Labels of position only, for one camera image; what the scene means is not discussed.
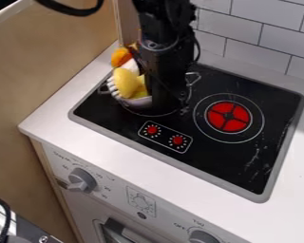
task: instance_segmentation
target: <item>control panel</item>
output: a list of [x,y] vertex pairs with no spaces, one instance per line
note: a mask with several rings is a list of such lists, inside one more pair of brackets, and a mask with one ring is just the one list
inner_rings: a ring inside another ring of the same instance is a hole
[[171,235],[173,242],[248,243],[98,166],[46,145],[44,150],[54,176],[70,192],[101,200],[136,218],[146,228],[157,229],[158,234],[164,233],[167,238]]
[[139,131],[139,136],[160,146],[184,154],[193,142],[193,138],[169,127],[147,121]]

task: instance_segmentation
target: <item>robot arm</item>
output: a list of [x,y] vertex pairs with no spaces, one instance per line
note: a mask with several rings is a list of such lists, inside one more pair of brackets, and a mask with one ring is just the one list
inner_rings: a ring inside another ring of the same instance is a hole
[[[98,11],[104,0],[92,9],[74,9],[54,0],[36,0],[47,8],[75,16]],[[196,19],[196,7],[189,0],[132,0],[139,14],[141,39],[139,56],[145,72],[145,85],[152,106],[167,112],[184,106],[188,97],[185,73],[194,63],[198,42],[189,26]]]

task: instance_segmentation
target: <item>wooden panel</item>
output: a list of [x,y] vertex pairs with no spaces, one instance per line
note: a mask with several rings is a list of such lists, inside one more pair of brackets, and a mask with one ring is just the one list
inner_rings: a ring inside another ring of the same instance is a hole
[[28,139],[16,126],[116,38],[111,0],[87,18],[33,4],[0,24],[0,197],[66,243],[76,242],[75,237]]
[[114,0],[120,43],[130,45],[139,38],[139,18],[132,0]]

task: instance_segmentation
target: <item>gray knob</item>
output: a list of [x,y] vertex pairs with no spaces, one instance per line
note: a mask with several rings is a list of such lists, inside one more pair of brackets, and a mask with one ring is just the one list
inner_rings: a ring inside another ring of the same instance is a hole
[[87,171],[81,168],[75,168],[68,176],[71,184],[67,189],[71,192],[91,193],[97,186],[96,179]]
[[203,231],[194,231],[189,237],[190,243],[219,243],[212,235]]

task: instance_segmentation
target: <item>toy stove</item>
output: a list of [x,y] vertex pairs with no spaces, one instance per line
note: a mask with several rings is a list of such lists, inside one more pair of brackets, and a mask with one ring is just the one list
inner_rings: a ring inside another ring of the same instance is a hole
[[232,193],[265,202],[304,98],[204,65],[192,69],[201,80],[192,86],[186,112],[134,112],[97,92],[99,84],[70,118]]

